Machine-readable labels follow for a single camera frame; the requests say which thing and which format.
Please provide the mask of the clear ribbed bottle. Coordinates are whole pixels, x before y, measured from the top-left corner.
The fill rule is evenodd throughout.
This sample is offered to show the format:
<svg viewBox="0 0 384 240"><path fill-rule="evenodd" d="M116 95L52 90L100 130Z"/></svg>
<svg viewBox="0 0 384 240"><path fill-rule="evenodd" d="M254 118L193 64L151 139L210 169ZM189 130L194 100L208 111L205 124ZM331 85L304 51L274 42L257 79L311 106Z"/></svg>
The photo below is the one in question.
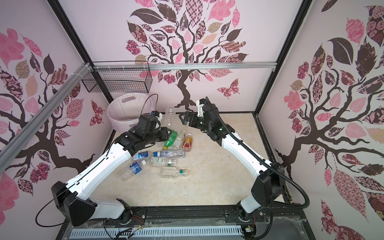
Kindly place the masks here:
<svg viewBox="0 0 384 240"><path fill-rule="evenodd" d="M173 116L175 115L175 109L174 107L167 107L166 113L165 113L165 127L171 129L173 124Z"/></svg>

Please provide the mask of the orange red drink bottle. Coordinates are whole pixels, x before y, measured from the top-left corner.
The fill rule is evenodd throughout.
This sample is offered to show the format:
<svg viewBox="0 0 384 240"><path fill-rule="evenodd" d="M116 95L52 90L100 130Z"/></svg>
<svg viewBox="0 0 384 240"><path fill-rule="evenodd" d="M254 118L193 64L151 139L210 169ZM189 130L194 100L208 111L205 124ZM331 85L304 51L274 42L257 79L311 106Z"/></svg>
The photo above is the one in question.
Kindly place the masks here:
<svg viewBox="0 0 384 240"><path fill-rule="evenodd" d="M191 133L187 133L184 143L183 143L183 151L190 152L192 150L192 144L193 144L193 136Z"/></svg>

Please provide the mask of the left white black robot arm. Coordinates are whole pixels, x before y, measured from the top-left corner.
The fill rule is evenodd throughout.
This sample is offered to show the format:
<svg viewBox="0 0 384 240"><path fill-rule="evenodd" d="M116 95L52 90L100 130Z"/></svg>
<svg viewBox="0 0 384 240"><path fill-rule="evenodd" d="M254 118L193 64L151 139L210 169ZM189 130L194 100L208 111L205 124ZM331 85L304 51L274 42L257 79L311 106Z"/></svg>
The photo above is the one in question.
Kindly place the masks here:
<svg viewBox="0 0 384 240"><path fill-rule="evenodd" d="M66 183L57 182L52 186L57 209L74 227L94 219L129 223L133 213L125 201L100 201L91 195L122 163L146 147L169 139L171 130L161 125L162 116L158 111L141 115L136 126L117 137L109 150L84 171Z"/></svg>

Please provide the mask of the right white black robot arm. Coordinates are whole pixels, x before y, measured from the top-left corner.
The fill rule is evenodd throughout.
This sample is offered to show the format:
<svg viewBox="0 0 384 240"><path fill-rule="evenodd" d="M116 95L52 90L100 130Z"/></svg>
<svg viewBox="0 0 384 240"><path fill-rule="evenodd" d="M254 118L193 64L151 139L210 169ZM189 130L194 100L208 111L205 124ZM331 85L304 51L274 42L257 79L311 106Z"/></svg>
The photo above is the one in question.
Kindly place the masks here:
<svg viewBox="0 0 384 240"><path fill-rule="evenodd" d="M254 211L268 207L283 194L286 186L283 167L278 163L273 164L252 150L222 120L214 104L202 100L196 113L186 111L179 115L179 119L183 125L200 130L229 151L255 179L251 192L237 203L237 212L242 220L249 219Z"/></svg>

